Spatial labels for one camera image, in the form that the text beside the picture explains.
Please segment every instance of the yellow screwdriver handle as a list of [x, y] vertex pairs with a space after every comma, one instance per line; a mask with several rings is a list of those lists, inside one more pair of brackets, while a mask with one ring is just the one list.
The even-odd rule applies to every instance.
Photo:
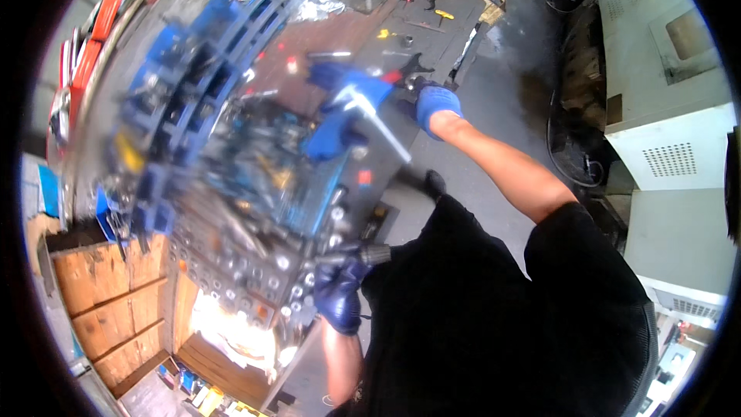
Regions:
[[443, 12], [442, 10], [435, 10], [435, 13], [436, 14], [439, 14], [443, 18], [450, 18], [451, 20], [455, 18], [453, 15], [451, 15], [451, 14], [449, 14], [447, 12]]

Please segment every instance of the screwdriver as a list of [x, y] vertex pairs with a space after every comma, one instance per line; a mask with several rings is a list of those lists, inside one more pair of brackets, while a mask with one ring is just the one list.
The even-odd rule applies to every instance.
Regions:
[[443, 12], [442, 10], [435, 10], [435, 13], [440, 15], [440, 24], [437, 25], [438, 28], [442, 25], [442, 21], [445, 18], [448, 18], [449, 20], [453, 20], [455, 18], [453, 15], [451, 15], [451, 14], [449, 14], [447, 12]]

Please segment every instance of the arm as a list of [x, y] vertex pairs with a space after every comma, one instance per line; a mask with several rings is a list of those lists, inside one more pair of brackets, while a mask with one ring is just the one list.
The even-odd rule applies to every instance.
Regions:
[[480, 133], [455, 112], [433, 113], [430, 130], [481, 166], [512, 206], [536, 224], [564, 204], [577, 201], [571, 190], [542, 164]]
[[353, 397], [363, 367], [358, 336], [344, 336], [321, 318], [321, 343], [327, 359], [329, 397], [335, 407]]

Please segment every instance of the work glove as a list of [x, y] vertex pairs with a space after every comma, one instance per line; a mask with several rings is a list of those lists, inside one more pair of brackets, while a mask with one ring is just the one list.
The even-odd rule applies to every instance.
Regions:
[[463, 117], [461, 111], [461, 102], [458, 96], [447, 88], [438, 85], [428, 85], [422, 87], [420, 96], [416, 102], [416, 121], [417, 124], [433, 139], [441, 141], [430, 130], [430, 117], [437, 112], [452, 111], [456, 115]]
[[330, 93], [330, 96], [347, 85], [354, 84], [356, 90], [362, 93], [376, 110], [394, 88], [392, 84], [368, 76], [346, 63], [335, 62], [313, 64], [309, 68], [307, 81], [323, 88]]
[[356, 258], [343, 266], [319, 264], [315, 269], [314, 304], [333, 329], [353, 336], [360, 327], [358, 289], [369, 269]]
[[306, 156], [314, 161], [327, 161], [338, 157], [352, 146], [367, 145], [367, 137], [352, 128], [359, 116], [360, 113], [356, 110], [338, 110], [327, 115], [306, 144]]

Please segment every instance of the plastic bag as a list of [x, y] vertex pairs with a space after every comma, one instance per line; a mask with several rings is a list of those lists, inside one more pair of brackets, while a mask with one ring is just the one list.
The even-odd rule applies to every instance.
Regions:
[[291, 0], [291, 8], [288, 23], [299, 23], [326, 20], [330, 13], [342, 13], [345, 4], [339, 0]]

